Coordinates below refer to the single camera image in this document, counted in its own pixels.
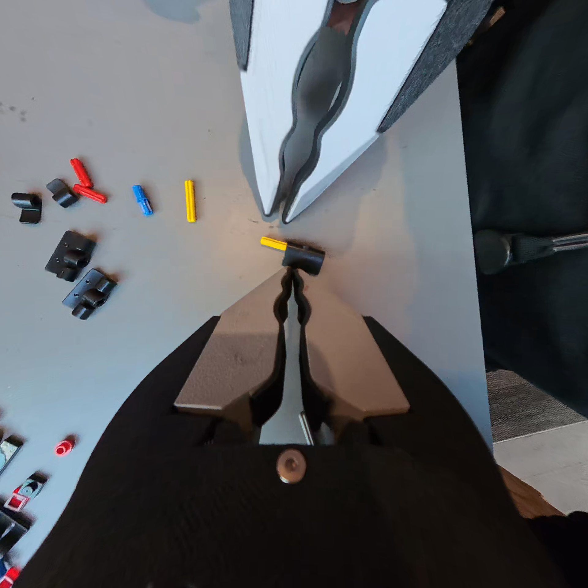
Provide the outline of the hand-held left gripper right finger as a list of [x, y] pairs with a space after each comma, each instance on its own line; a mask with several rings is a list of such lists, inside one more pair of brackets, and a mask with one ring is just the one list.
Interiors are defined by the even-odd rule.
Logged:
[[410, 403], [364, 317], [319, 283], [293, 270], [300, 325], [300, 384], [312, 433], [339, 435], [350, 422], [408, 413]]

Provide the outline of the small black toy connector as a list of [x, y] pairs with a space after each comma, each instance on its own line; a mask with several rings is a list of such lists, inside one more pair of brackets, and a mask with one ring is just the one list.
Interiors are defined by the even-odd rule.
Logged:
[[42, 199], [38, 194], [13, 193], [11, 201], [20, 210], [20, 224], [36, 225], [40, 223]]
[[55, 178], [46, 184], [53, 200], [62, 208], [67, 209], [79, 202], [79, 196], [60, 178]]

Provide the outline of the red toy axle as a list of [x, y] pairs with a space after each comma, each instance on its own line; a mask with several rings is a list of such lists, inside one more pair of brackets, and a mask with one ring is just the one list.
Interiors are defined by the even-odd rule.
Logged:
[[93, 182], [86, 170], [86, 167], [79, 158], [71, 158], [70, 159], [70, 166], [72, 167], [76, 177], [77, 182], [82, 187], [93, 189]]
[[83, 196], [86, 197], [94, 202], [98, 202], [100, 204], [106, 204], [108, 198], [106, 195], [101, 194], [100, 192], [94, 190], [91, 187], [85, 187], [83, 185], [80, 184], [75, 184], [72, 187], [72, 190], [75, 194], [79, 195], [79, 196]]

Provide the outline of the black toy clip plate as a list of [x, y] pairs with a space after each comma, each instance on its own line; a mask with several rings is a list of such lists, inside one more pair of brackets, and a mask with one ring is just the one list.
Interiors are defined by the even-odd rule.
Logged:
[[117, 285], [113, 277], [92, 268], [63, 299], [62, 305], [70, 309], [73, 317], [87, 320], [107, 303]]
[[74, 282], [90, 263], [95, 247], [95, 240], [76, 231], [66, 231], [48, 260], [45, 271], [58, 279]]

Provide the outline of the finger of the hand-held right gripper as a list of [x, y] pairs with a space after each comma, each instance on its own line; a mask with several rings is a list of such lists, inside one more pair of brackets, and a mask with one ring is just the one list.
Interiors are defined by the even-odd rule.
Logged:
[[264, 217], [282, 177], [282, 147], [293, 125], [293, 86], [300, 59], [324, 25], [332, 1], [240, 4], [240, 81], [254, 177]]
[[350, 61], [334, 104], [283, 209], [289, 224], [374, 143], [394, 99], [445, 14], [446, 1], [367, 1], [352, 26]]

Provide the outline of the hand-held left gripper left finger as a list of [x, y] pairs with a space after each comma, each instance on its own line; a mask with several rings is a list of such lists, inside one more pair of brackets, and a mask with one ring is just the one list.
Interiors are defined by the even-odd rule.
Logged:
[[283, 399], [292, 270], [282, 268], [227, 308], [174, 402], [180, 411], [262, 427]]

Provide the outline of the pile of small toy bricks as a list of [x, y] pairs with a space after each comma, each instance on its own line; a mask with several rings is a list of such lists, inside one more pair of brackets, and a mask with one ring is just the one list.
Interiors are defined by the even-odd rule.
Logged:
[[[16, 456], [23, 441], [15, 436], [1, 441], [1, 473]], [[58, 457], [68, 455], [75, 447], [75, 437], [67, 437], [55, 445]], [[13, 587], [20, 569], [11, 563], [9, 553], [32, 526], [26, 517], [25, 507], [36, 498], [47, 484], [49, 477], [42, 472], [33, 472], [4, 500], [1, 496], [1, 587]]]

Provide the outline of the black toy axle connector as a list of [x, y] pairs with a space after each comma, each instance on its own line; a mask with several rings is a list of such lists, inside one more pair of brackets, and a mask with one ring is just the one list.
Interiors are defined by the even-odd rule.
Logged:
[[325, 260], [326, 252], [308, 244], [289, 240], [283, 255], [282, 266], [298, 269], [317, 276]]

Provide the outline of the person's right hand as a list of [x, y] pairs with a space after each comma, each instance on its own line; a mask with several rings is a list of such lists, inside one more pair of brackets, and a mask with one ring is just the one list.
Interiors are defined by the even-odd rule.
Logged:
[[326, 26], [338, 33], [348, 35], [364, 1], [334, 1]]

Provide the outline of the person's lap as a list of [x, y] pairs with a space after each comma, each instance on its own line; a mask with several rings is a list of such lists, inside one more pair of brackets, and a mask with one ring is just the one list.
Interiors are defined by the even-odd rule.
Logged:
[[472, 231], [512, 235], [511, 264], [476, 268], [489, 369], [587, 417], [587, 1], [501, 1], [458, 57]]

